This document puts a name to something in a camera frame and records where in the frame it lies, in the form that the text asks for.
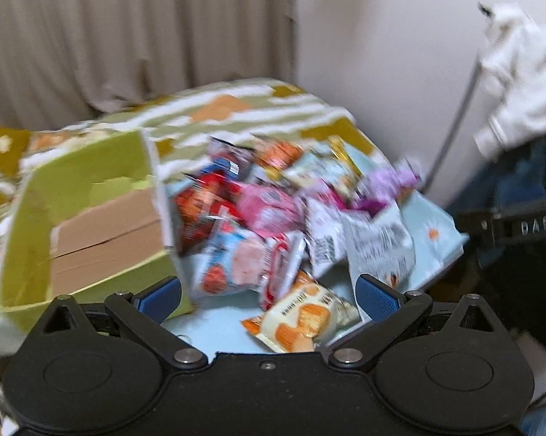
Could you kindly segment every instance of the blue gripper pad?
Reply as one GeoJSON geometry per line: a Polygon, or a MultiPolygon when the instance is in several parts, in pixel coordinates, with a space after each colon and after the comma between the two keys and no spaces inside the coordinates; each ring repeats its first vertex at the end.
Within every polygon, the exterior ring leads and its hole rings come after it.
{"type": "Polygon", "coordinates": [[[375,322],[381,322],[388,316],[400,309],[403,303],[396,297],[390,295],[384,288],[390,288],[385,284],[380,287],[364,277],[359,276],[355,281],[355,299],[359,307],[368,313],[368,316],[375,322]]]}
{"type": "Polygon", "coordinates": [[[181,298],[180,281],[176,277],[168,277],[137,294],[133,304],[141,313],[160,324],[178,308],[181,298]]]}

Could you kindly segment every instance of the white cloth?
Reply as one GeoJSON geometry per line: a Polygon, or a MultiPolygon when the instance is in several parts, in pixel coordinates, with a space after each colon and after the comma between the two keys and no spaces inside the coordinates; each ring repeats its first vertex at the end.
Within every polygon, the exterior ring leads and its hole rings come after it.
{"type": "Polygon", "coordinates": [[[474,135],[489,160],[546,134],[546,26],[534,23],[516,4],[492,9],[480,64],[486,88],[502,101],[474,135]]]}

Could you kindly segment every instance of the textured blue pad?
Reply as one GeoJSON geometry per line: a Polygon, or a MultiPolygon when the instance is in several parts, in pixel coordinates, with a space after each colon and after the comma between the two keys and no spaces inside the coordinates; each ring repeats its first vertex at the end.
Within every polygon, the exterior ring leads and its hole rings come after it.
{"type": "Polygon", "coordinates": [[[182,285],[174,279],[140,299],[137,309],[160,324],[178,308],[181,298],[182,285]]]}
{"type": "Polygon", "coordinates": [[[385,320],[400,309],[400,304],[396,298],[388,295],[361,276],[355,282],[355,299],[359,307],[376,322],[385,320]]]}

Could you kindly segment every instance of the brown cardboard flap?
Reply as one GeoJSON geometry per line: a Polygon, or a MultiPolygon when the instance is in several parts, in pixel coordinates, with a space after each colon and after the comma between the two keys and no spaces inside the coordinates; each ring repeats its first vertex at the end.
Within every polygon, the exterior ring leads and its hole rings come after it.
{"type": "Polygon", "coordinates": [[[52,256],[60,257],[101,244],[158,222],[159,215],[152,203],[153,195],[152,188],[133,190],[62,222],[52,256]]]}
{"type": "Polygon", "coordinates": [[[159,221],[51,260],[53,295],[66,295],[133,267],[163,250],[159,221]]]}

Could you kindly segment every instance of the small screw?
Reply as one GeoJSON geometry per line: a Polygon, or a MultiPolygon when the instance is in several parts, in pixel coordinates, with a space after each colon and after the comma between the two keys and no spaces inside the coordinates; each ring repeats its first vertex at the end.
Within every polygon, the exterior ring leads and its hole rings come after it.
{"type": "Polygon", "coordinates": [[[352,349],[352,348],[338,349],[337,351],[333,353],[333,356],[339,362],[343,362],[344,364],[353,364],[355,362],[362,360],[362,357],[364,357],[361,351],[358,351],[358,349],[352,349]]]}
{"type": "Polygon", "coordinates": [[[202,356],[204,356],[204,354],[196,348],[184,348],[174,353],[174,360],[182,364],[193,364],[202,359],[202,356]]]}
{"type": "Polygon", "coordinates": [[[260,363],[260,368],[262,368],[263,370],[272,370],[276,366],[277,365],[274,362],[270,362],[270,361],[260,363]]]}

